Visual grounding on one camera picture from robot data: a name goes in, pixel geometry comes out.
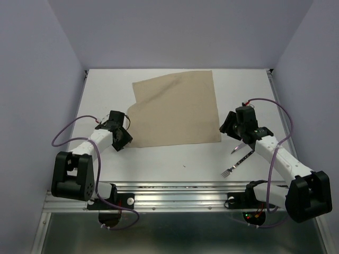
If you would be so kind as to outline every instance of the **screw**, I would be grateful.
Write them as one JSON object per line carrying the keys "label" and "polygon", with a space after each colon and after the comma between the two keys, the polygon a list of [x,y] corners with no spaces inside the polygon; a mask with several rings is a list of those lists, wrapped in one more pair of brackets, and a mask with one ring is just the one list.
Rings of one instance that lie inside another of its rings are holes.
{"label": "screw", "polygon": [[228,198],[228,202],[229,202],[230,204],[234,204],[234,202],[235,202],[235,201],[234,201],[234,197],[232,197],[232,196],[229,197],[229,198]]}
{"label": "screw", "polygon": [[134,199],[131,198],[131,197],[129,197],[129,198],[127,199],[127,204],[128,204],[128,205],[134,204]]}

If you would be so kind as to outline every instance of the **tan cloth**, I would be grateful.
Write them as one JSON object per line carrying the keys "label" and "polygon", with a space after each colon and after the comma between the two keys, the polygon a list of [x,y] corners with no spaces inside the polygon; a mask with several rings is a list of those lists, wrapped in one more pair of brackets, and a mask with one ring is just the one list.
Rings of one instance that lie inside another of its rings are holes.
{"label": "tan cloth", "polygon": [[212,71],[187,71],[133,83],[129,147],[220,142]]}

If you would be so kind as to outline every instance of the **white table surface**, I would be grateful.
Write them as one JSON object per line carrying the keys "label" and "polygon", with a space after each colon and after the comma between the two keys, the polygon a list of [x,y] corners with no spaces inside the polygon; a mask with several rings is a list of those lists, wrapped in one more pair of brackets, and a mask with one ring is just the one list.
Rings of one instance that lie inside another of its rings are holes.
{"label": "white table surface", "polygon": [[[188,69],[91,69],[88,74],[78,116],[90,114],[98,118],[110,110],[126,112],[134,104],[132,83]],[[241,102],[264,97],[274,99],[265,70],[212,69],[220,125],[229,111]],[[268,127],[278,140],[285,137],[278,109],[269,102],[253,102],[259,126]],[[79,120],[72,137],[89,137],[96,124]],[[222,141],[181,146],[125,148],[116,152],[109,147],[102,154],[100,180],[108,182],[234,182],[267,179],[269,163],[254,153],[229,177],[221,173],[246,155],[246,147],[233,155],[240,142],[222,134]],[[72,143],[72,149],[79,142]],[[96,175],[97,163],[94,163]],[[282,180],[274,171],[273,180]]]}

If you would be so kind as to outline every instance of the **black mounting bracket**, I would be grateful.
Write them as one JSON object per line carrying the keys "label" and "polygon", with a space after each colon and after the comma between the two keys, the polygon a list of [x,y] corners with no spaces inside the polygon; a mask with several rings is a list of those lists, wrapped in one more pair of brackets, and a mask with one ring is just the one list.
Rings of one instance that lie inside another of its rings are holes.
{"label": "black mounting bracket", "polygon": [[[74,168],[77,168],[77,175],[68,175],[67,172]],[[51,191],[54,197],[88,201],[94,191],[92,156],[59,152],[55,158]]]}
{"label": "black mounting bracket", "polygon": [[111,110],[108,120],[95,127],[96,130],[104,129],[113,133],[112,146],[117,152],[133,140],[132,136],[123,127],[124,118],[125,113]]}
{"label": "black mounting bracket", "polygon": [[254,108],[251,106],[238,107],[235,112],[230,111],[225,122],[220,127],[221,133],[226,133],[231,138],[242,140],[255,151],[255,142],[265,136],[273,136],[266,127],[258,127],[258,121],[255,116]]}
{"label": "black mounting bracket", "polygon": [[[133,204],[129,205],[127,200],[129,198],[132,198],[135,200],[135,195],[134,193],[115,193],[115,198],[112,197],[112,195],[105,199],[106,201],[112,203],[113,205],[121,206],[124,208],[128,209],[134,209],[134,202]],[[99,199],[95,199],[94,203],[92,205],[87,204],[87,210],[93,211],[93,210],[98,210],[98,211],[103,211],[103,210],[117,210],[114,209],[103,202],[101,202]]]}
{"label": "black mounting bracket", "polygon": [[285,201],[286,211],[296,222],[303,222],[332,211],[329,177],[323,172],[296,176]]}
{"label": "black mounting bracket", "polygon": [[250,182],[246,185],[244,192],[229,192],[227,194],[227,200],[225,201],[225,207],[227,209],[256,209],[264,202],[258,201],[255,198],[253,188],[258,184],[266,183],[267,181],[259,180]]}

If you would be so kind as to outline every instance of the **white enclosure wall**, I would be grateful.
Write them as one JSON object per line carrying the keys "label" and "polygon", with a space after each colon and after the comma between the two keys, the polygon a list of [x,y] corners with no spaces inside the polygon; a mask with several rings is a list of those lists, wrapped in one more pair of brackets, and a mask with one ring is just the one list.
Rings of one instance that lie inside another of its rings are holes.
{"label": "white enclosure wall", "polygon": [[273,68],[312,0],[49,0],[85,68]]}
{"label": "white enclosure wall", "polygon": [[315,0],[273,72],[281,102],[295,121],[299,159],[331,180],[325,215],[339,247],[339,1]]}
{"label": "white enclosure wall", "polygon": [[45,0],[0,1],[0,37],[0,253],[29,253],[84,71]]}

